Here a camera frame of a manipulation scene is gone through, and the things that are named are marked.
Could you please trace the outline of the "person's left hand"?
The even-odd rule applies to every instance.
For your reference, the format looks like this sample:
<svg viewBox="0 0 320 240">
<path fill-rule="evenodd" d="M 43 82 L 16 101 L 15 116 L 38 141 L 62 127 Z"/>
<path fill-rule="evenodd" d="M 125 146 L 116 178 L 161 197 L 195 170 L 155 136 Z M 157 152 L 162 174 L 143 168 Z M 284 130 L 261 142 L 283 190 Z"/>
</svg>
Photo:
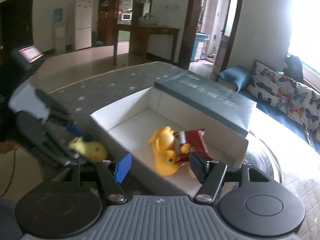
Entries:
<svg viewBox="0 0 320 240">
<path fill-rule="evenodd" d="M 20 146 L 21 145 L 15 140 L 0 142 L 0 154 L 7 154 L 10 151 L 19 149 Z"/>
</svg>

